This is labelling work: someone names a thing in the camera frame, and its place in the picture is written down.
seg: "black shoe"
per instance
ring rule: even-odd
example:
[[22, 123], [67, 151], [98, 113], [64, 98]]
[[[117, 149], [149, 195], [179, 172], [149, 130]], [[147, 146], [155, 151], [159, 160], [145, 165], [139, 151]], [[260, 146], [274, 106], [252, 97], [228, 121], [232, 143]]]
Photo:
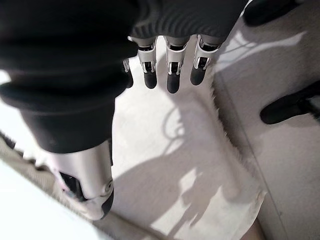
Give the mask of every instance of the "black shoe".
[[260, 118], [265, 124], [277, 124], [307, 113], [320, 120], [320, 80], [301, 91], [270, 103], [262, 109]]
[[243, 13], [249, 27], [256, 27], [275, 20], [299, 6], [294, 0], [253, 0]]

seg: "gray floor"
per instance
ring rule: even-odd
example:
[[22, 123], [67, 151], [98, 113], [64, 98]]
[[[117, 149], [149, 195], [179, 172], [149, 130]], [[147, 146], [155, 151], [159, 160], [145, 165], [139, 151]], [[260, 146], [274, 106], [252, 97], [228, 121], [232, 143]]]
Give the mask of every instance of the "gray floor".
[[319, 240], [320, 126], [309, 115], [265, 125], [259, 112], [320, 79], [320, 1], [257, 28], [240, 19], [215, 70], [229, 137], [269, 191], [259, 215], [267, 239]]

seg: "white rug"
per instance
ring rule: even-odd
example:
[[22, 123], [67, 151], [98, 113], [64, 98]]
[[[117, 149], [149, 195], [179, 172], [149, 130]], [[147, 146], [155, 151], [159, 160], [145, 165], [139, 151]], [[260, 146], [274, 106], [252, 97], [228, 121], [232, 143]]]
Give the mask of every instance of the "white rug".
[[[190, 83], [195, 43], [193, 37], [176, 94], [166, 89], [162, 37], [157, 42], [155, 89], [144, 86], [138, 58], [130, 60], [134, 86], [116, 100], [113, 122], [112, 214], [94, 223], [115, 240], [239, 240], [257, 217], [265, 191], [240, 164], [226, 137], [213, 104], [211, 69], [200, 86]], [[0, 129], [21, 146], [33, 148], [17, 111], [0, 107], [5, 113]], [[12, 163], [8, 156], [1, 157]], [[24, 170], [23, 164], [13, 167], [63, 202], [49, 174], [34, 177], [38, 173], [30, 164]]]

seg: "robotic hand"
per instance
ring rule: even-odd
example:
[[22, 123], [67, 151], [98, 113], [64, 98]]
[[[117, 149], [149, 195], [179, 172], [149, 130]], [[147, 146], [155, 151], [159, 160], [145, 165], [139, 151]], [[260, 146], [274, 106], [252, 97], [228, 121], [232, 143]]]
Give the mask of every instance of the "robotic hand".
[[103, 218], [113, 203], [112, 121], [115, 98], [133, 85], [128, 58], [138, 53], [145, 84], [154, 88], [156, 38], [164, 36], [167, 89], [175, 93], [197, 34], [190, 80], [199, 85], [247, 1], [1, 4], [0, 67], [11, 82], [0, 86], [0, 97], [19, 108], [61, 190], [87, 218]]

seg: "white surface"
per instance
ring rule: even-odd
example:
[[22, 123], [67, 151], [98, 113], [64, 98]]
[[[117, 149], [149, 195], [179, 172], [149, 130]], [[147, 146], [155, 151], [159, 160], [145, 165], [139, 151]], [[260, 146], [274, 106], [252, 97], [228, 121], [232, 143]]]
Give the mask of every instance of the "white surface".
[[0, 159], [0, 239], [112, 240]]
[[309, 115], [269, 126], [259, 118], [268, 103], [320, 79], [319, 16], [320, 1], [310, 0], [264, 26], [240, 20], [217, 60], [217, 95], [231, 99], [221, 106], [226, 129], [268, 186], [259, 219], [270, 240], [320, 239], [319, 124]]

